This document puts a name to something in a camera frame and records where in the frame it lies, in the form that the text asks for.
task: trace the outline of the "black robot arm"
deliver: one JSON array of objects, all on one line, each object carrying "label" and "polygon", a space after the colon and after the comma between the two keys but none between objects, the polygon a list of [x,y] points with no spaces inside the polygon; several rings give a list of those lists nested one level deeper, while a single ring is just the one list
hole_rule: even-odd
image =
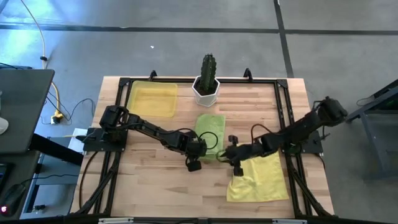
[{"label": "black robot arm", "polygon": [[107,106],[99,125],[104,130],[102,138],[107,142],[119,141],[121,131],[126,129],[158,140],[167,149],[186,155],[186,165],[190,172],[201,169],[198,158],[206,155],[206,141],[200,139],[191,129],[166,131],[136,114],[129,113],[128,109],[122,106]]},{"label": "black robot arm", "polygon": [[337,100],[326,97],[318,101],[318,105],[302,119],[277,133],[267,133],[252,140],[252,144],[233,144],[225,149],[221,157],[225,157],[234,166],[234,175],[243,175],[240,161],[252,157],[265,157],[278,151],[285,145],[294,147],[308,139],[309,135],[322,126],[333,127],[342,123],[347,117],[347,111]]}]

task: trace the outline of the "cactus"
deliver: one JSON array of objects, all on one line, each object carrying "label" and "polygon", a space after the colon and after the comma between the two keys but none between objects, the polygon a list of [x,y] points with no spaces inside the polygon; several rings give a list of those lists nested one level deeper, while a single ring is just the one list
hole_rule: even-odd
[{"label": "cactus", "polygon": [[207,54],[203,58],[203,63],[201,65],[200,73],[200,84],[199,89],[205,93],[211,94],[216,87],[214,79],[216,77],[216,59],[212,54]]}]

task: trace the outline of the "black desk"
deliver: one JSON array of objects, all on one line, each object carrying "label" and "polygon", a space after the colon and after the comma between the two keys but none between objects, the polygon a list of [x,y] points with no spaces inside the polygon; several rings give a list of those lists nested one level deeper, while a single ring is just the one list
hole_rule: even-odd
[{"label": "black desk", "polygon": [[[0,162],[14,165],[0,198],[10,186],[33,177],[40,152],[76,165],[83,160],[81,154],[34,134],[54,73],[53,70],[0,70],[0,117],[9,122],[7,131],[0,135]],[[12,217],[0,215],[0,221],[18,219],[27,194],[28,191],[17,213]]]}]

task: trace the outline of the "white pot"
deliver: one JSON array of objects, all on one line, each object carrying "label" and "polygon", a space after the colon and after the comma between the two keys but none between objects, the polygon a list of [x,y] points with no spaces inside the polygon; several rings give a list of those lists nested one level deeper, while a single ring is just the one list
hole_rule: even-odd
[{"label": "white pot", "polygon": [[199,78],[200,78],[200,76],[197,76],[195,81],[192,84],[192,90],[193,90],[193,92],[195,94],[195,97],[197,99],[197,103],[199,105],[202,105],[202,106],[211,107],[217,101],[218,90],[220,89],[220,82],[217,79],[215,79],[216,82],[217,82],[216,91],[213,94],[211,94],[211,95],[202,96],[195,89],[195,84],[196,84],[196,82],[198,81]]}]

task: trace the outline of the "potted cactus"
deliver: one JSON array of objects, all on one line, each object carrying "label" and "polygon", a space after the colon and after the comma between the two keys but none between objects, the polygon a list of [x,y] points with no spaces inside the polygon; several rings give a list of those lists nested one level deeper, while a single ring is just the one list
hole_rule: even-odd
[{"label": "potted cactus", "polygon": [[197,76],[193,82],[192,90],[199,105],[210,107],[217,100],[220,83],[215,78],[216,64],[216,59],[212,54],[205,55],[200,76]]}]

